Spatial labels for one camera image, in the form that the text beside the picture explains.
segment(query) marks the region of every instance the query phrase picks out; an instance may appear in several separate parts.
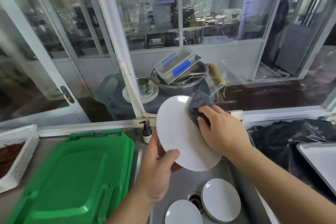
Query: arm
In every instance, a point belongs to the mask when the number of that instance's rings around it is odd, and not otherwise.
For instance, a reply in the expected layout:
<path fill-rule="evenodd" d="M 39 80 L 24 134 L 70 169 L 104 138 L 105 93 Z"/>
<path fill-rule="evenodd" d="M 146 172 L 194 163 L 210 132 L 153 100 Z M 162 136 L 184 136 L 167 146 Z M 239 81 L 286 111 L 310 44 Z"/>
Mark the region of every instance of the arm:
<path fill-rule="evenodd" d="M 255 149 L 240 120 L 220 107 L 199 109 L 199 126 L 209 146 L 227 157 L 255 185 L 281 223 L 336 223 L 336 205 Z"/>
<path fill-rule="evenodd" d="M 178 150 L 165 153 L 155 133 L 133 188 L 105 224 L 145 224 L 155 203 L 161 201 L 168 191 L 172 172 L 180 169 L 175 163 L 179 155 Z"/>

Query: brown item in basket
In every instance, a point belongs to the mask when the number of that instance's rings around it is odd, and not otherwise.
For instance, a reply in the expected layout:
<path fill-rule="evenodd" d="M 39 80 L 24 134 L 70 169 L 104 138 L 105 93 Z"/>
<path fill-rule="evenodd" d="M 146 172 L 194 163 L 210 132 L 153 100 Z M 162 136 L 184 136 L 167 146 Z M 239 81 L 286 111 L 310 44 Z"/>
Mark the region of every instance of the brown item in basket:
<path fill-rule="evenodd" d="M 0 148 L 0 179 L 10 170 L 24 144 L 23 142 Z"/>

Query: forearm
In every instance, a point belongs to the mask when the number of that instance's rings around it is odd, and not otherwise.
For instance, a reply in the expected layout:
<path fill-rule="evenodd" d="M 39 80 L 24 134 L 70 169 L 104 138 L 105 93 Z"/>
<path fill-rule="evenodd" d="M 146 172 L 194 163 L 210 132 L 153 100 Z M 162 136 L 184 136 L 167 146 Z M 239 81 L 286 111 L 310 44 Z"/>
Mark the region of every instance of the forearm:
<path fill-rule="evenodd" d="M 336 223 L 336 206 L 251 147 L 233 164 L 255 185 L 282 224 Z"/>
<path fill-rule="evenodd" d="M 153 209 L 141 192 L 132 189 L 105 224 L 145 224 Z"/>

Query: metal cup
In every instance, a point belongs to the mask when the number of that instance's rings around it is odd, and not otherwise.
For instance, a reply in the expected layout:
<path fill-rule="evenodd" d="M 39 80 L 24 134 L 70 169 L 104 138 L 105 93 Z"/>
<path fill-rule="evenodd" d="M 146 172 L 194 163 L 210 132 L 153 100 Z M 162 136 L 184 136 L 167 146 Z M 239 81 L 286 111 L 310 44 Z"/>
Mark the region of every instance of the metal cup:
<path fill-rule="evenodd" d="M 136 79 L 141 96 L 145 96 L 149 93 L 149 80 L 145 77 L 139 77 Z"/>

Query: green plastic lid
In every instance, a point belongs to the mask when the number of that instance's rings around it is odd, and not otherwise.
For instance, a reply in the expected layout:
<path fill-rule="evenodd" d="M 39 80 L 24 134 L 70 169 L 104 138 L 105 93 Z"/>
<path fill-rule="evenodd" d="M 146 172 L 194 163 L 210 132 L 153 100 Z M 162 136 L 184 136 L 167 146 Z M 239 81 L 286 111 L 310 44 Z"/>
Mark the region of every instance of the green plastic lid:
<path fill-rule="evenodd" d="M 134 142 L 122 129 L 102 135 L 72 134 L 58 145 L 7 223 L 103 223 L 128 192 Z"/>

